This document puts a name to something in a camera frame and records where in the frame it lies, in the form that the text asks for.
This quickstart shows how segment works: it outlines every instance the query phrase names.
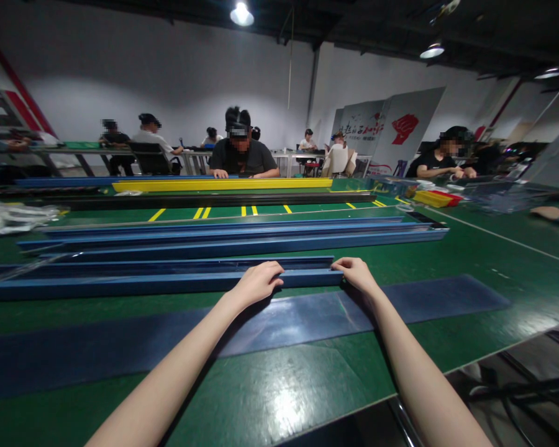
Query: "ceiling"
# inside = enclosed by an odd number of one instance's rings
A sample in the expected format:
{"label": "ceiling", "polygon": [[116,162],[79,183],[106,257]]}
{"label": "ceiling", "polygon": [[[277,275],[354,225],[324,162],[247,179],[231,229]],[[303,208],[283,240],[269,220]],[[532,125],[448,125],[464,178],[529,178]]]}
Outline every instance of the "ceiling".
{"label": "ceiling", "polygon": [[[559,66],[559,0],[461,0],[451,14],[441,14],[451,0],[247,0],[255,16],[251,27],[230,21],[232,0],[65,0],[78,4],[161,17],[173,25],[183,20],[242,29],[277,38],[322,42],[360,53],[411,60],[431,43],[446,51],[427,60],[477,72],[480,78],[520,76],[531,80]],[[559,88],[559,77],[542,81],[543,90]]]}

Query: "forearm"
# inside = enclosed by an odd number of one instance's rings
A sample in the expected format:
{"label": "forearm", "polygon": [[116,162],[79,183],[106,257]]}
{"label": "forearm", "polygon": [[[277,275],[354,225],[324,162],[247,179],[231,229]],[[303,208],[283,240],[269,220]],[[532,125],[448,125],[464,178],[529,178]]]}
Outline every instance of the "forearm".
{"label": "forearm", "polygon": [[270,169],[269,171],[266,171],[264,173],[261,174],[257,174],[257,178],[272,178],[272,177],[279,177],[280,176],[280,170],[278,168],[275,169]]}
{"label": "forearm", "polygon": [[399,392],[428,447],[490,446],[445,376],[377,286],[367,294]]}
{"label": "forearm", "polygon": [[159,444],[220,337],[241,311],[228,294],[224,295],[116,408],[87,445]]}
{"label": "forearm", "polygon": [[449,172],[451,172],[450,168],[427,169],[425,171],[418,171],[416,173],[416,176],[420,178],[431,178],[431,177],[437,177],[441,174],[447,174]]}

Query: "yellow tray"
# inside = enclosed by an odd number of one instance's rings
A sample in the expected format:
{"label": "yellow tray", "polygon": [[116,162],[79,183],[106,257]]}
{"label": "yellow tray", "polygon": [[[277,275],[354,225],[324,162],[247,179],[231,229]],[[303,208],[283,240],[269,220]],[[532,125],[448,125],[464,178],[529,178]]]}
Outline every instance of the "yellow tray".
{"label": "yellow tray", "polygon": [[430,191],[417,191],[414,196],[414,200],[417,202],[426,203],[435,208],[443,208],[449,205],[453,199],[451,197],[441,196],[440,194],[434,194]]}
{"label": "yellow tray", "polygon": [[170,191],[228,191],[231,189],[278,189],[302,187],[331,187],[329,178],[303,179],[203,179],[120,181],[112,186],[117,192],[170,192]]}

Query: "green workbench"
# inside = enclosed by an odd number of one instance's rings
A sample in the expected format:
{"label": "green workbench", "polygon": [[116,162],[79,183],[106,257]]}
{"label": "green workbench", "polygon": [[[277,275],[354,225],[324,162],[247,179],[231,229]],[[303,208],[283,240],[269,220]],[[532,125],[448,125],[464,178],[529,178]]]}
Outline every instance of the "green workbench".
{"label": "green workbench", "polygon": [[[352,181],[337,180],[332,189],[357,187]],[[298,205],[290,207],[291,214],[284,207],[257,207],[257,216],[246,207],[246,217],[241,208],[213,208],[207,219],[197,220],[193,219],[195,209],[168,209],[150,225],[170,220],[198,225],[401,213],[393,207],[397,201],[387,197],[380,201],[388,206]],[[447,223],[451,231],[444,240],[291,255],[359,256],[377,282],[385,285],[468,273],[507,297],[513,305],[506,310],[411,325],[444,372],[559,324],[559,227],[527,212],[490,216],[472,205],[419,210]],[[71,212],[55,225],[146,222],[158,211]],[[0,238],[0,263],[26,260],[14,243],[41,237],[33,233]],[[335,287],[286,289],[276,297],[333,290]],[[0,334],[194,309],[213,305],[219,296],[201,293],[5,303],[0,304]],[[0,445],[83,445],[143,377],[135,374],[0,400]],[[374,333],[225,358],[207,365],[167,445],[277,444],[395,392]]]}

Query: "ceiling light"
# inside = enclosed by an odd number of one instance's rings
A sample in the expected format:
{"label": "ceiling light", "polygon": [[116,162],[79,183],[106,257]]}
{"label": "ceiling light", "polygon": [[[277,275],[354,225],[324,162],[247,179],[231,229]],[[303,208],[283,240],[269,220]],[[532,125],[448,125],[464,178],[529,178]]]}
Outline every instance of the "ceiling light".
{"label": "ceiling light", "polygon": [[251,26],[255,22],[255,18],[247,9],[247,5],[243,2],[236,4],[236,9],[230,13],[232,22],[240,26]]}
{"label": "ceiling light", "polygon": [[420,54],[421,59],[431,59],[433,57],[437,57],[440,54],[443,54],[445,49],[441,46],[440,42],[433,43],[429,45],[426,51]]}
{"label": "ceiling light", "polygon": [[549,68],[548,70],[545,70],[544,73],[534,76],[534,79],[548,79],[556,76],[559,76],[559,67]]}

